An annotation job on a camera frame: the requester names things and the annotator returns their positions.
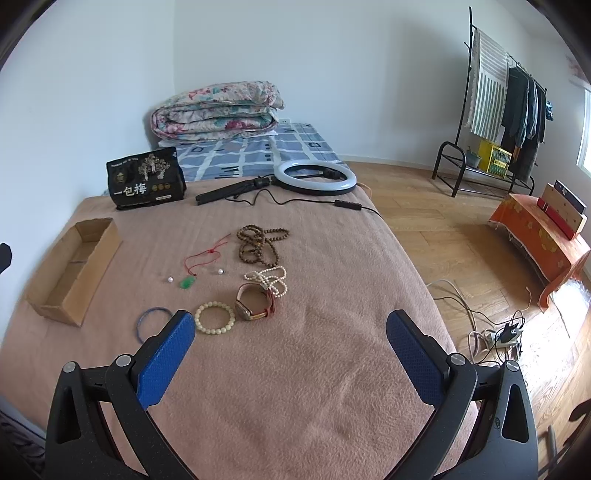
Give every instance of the jade pendant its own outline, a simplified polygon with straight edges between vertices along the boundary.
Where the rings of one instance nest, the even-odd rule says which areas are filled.
[[[197,279],[196,279],[194,276],[192,276],[192,275],[189,275],[188,277],[186,277],[186,278],[184,278],[184,279],[182,279],[182,280],[181,280],[181,283],[179,284],[179,286],[180,286],[181,288],[185,288],[185,289],[187,289],[187,288],[189,288],[191,285],[193,285],[193,284],[195,283],[195,281],[196,281],[196,280],[197,280]]]

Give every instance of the red box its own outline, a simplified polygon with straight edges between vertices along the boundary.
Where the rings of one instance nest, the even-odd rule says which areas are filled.
[[[564,234],[567,236],[569,240],[572,240],[577,235],[577,233],[571,227],[569,227],[569,224],[566,223],[566,220],[564,220],[556,212],[556,210],[554,210],[550,205],[548,205],[544,201],[544,199],[538,199],[538,207],[545,211],[546,215],[548,215],[552,219],[552,221],[556,225],[558,225],[558,228],[560,228],[564,232]]]

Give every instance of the striped towel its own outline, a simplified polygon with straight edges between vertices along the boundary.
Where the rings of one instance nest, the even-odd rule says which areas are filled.
[[[466,127],[494,142],[505,110],[509,65],[507,52],[481,30],[472,43],[470,109]]]

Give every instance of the screw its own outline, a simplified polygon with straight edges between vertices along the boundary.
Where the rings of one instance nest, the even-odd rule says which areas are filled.
[[[459,353],[454,353],[450,357],[450,360],[454,365],[464,365],[466,363],[466,359],[463,357],[463,355],[460,355]]]
[[[507,360],[506,365],[512,372],[517,372],[519,370],[519,364],[514,360]]]
[[[76,369],[76,364],[74,362],[68,362],[67,364],[64,365],[63,371],[65,373],[70,373],[73,372]]]
[[[118,367],[127,367],[131,363],[131,357],[129,355],[118,356],[115,363]]]

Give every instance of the power strip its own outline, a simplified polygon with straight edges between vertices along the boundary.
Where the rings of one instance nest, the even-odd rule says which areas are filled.
[[[503,331],[503,329],[498,329],[496,332],[486,332],[484,335],[484,338],[486,340],[486,346],[489,349],[492,349],[495,347],[495,340],[497,339],[497,337],[501,334],[501,332]],[[519,343],[521,343],[521,334],[523,333],[523,330],[521,330],[519,327],[516,327],[515,329],[515,336],[509,340],[508,342],[501,342],[501,340],[498,340],[496,342],[496,347],[497,348],[509,348],[512,346],[516,346]]]

